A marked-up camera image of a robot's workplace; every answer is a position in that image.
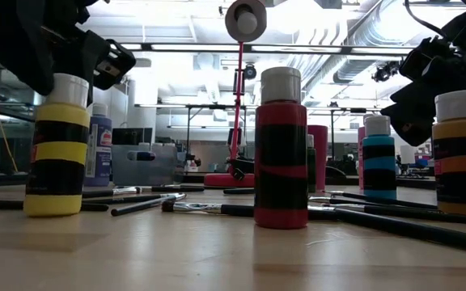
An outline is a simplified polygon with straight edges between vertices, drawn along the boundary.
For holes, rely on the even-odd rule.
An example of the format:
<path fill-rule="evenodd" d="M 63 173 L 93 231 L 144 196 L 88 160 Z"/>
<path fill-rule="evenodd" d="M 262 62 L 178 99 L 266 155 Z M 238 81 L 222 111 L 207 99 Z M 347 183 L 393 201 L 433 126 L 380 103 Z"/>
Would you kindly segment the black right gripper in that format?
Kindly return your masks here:
<path fill-rule="evenodd" d="M 441 32 L 441 37 L 425 38 L 408 54 L 399 72 L 414 82 L 393 93 L 390 99 L 394 104 L 380 110 L 389 117 L 399 137 L 411 146 L 419 146 L 431 137 L 434 98 L 440 93 L 436 86 L 466 90 L 466 11 Z"/>

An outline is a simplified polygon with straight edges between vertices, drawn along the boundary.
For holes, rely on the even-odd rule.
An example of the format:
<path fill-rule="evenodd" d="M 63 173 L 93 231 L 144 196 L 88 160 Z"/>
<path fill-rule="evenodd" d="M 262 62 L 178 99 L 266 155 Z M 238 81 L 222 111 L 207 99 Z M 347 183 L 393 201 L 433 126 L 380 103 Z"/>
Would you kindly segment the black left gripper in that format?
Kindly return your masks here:
<path fill-rule="evenodd" d="M 64 37 L 77 33 L 95 0 L 0 0 L 0 64 L 41 95 L 54 88 L 53 62 L 39 32 Z M 89 84 L 87 104 L 93 101 L 94 71 L 108 55 L 110 44 L 92 31 L 56 49 L 56 72 L 74 75 Z"/>

